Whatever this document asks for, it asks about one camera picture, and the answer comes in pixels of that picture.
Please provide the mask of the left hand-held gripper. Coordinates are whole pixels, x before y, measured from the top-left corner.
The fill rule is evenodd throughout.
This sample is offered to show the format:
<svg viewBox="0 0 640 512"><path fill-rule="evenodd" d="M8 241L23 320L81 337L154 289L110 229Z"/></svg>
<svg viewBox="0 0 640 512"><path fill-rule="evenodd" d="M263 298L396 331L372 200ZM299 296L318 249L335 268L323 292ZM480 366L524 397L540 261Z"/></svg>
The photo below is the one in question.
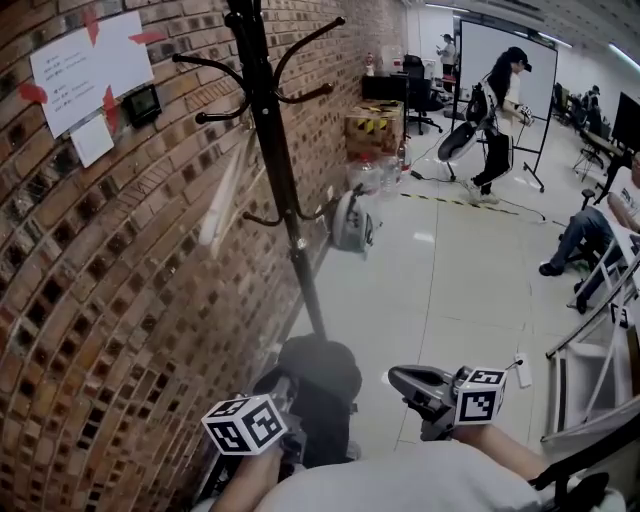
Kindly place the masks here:
<svg viewBox="0 0 640 512"><path fill-rule="evenodd" d="M272 370L256 382L252 395L218 402L201 423L222 455L257 456L278 444L285 464L300 465L306 434L291 413L298 391L296 377Z"/></svg>

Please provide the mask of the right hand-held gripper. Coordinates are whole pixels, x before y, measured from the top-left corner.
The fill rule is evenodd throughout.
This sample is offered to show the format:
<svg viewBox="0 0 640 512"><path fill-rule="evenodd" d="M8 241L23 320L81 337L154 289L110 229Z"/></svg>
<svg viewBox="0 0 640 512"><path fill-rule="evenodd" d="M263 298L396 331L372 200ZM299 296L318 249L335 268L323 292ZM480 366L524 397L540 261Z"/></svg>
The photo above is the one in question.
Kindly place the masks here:
<svg viewBox="0 0 640 512"><path fill-rule="evenodd" d="M422 441L444 440L460 426L492 423L503 403L507 375L484 367L463 366L450 373L421 365L394 366L387 373L408 408L420 416Z"/></svg>

